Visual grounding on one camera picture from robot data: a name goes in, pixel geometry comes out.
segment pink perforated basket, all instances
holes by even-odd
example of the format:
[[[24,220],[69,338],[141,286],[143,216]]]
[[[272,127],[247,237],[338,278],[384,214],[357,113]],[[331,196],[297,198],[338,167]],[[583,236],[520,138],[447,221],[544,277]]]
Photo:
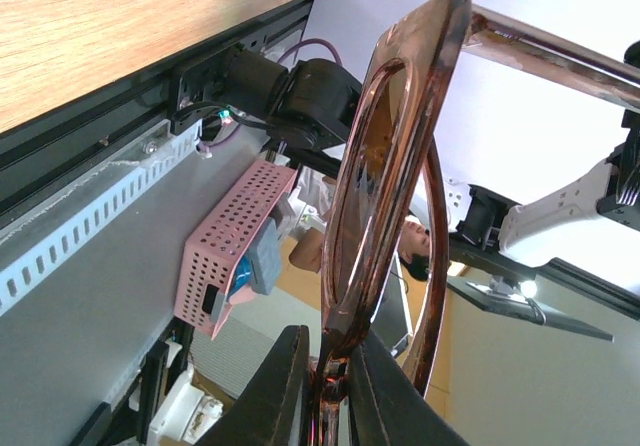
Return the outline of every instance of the pink perforated basket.
[[[198,331],[216,336],[234,304],[250,301],[249,286],[228,294],[234,271],[265,219],[285,192],[291,192],[295,171],[257,160],[187,239],[174,314]],[[208,287],[217,288],[222,307],[202,310]]]

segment person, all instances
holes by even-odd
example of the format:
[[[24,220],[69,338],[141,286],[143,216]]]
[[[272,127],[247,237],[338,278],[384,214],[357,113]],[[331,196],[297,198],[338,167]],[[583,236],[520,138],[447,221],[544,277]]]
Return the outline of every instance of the person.
[[[335,193],[335,180],[322,177],[318,180],[314,171],[304,168],[298,179],[298,199],[315,207],[318,215],[327,221]],[[298,243],[289,255],[289,262],[296,268],[317,273],[322,265],[324,233],[309,228],[298,236]],[[429,233],[417,219],[408,217],[402,226],[398,241],[400,262],[418,281],[428,278],[430,242]]]

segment pink pegboard box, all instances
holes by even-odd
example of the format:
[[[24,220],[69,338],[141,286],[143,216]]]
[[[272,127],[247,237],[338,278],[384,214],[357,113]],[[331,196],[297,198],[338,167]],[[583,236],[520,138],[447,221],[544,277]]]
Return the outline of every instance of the pink pegboard box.
[[[214,338],[234,304],[255,293],[244,286],[228,294],[240,258],[284,193],[290,193],[296,172],[256,160],[185,243],[174,314]],[[212,314],[202,310],[209,286],[217,288]]]

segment white wall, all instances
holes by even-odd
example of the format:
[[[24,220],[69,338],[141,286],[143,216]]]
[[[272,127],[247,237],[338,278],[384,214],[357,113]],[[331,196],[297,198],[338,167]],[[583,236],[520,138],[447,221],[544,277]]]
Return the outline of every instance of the white wall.
[[[640,324],[545,281],[539,300],[614,344],[452,302],[452,426],[472,446],[639,444]]]
[[[427,0],[316,0],[306,37],[332,41],[364,78],[379,35]],[[640,39],[637,0],[474,0],[621,59]],[[303,57],[324,55],[309,47]],[[581,176],[621,142],[622,111],[463,55],[438,124],[445,173],[521,202]]]

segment wooden tabletop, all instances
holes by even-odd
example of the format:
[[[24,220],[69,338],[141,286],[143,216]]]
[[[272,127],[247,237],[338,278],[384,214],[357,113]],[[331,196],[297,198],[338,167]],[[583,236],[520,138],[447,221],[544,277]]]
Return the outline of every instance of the wooden tabletop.
[[[0,133],[290,0],[0,0]]]

